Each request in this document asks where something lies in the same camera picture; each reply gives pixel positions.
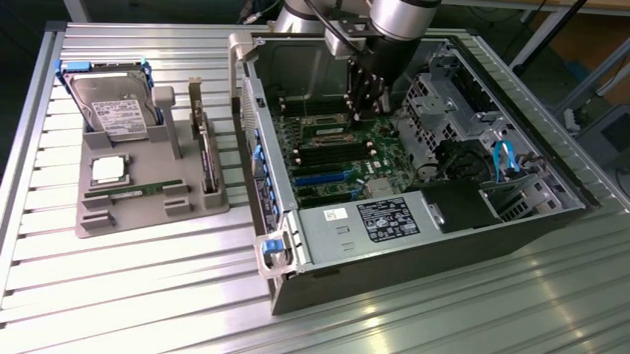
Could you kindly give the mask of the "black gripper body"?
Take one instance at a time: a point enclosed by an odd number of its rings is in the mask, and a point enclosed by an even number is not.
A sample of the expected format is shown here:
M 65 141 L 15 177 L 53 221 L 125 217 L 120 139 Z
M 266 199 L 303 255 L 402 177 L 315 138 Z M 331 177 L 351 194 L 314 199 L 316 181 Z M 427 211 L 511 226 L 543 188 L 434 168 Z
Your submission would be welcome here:
M 366 39 L 364 49 L 356 57 L 360 74 L 367 83 L 380 80 L 384 86 L 391 86 L 407 68 L 419 39 L 399 41 L 387 36 L 374 36 Z

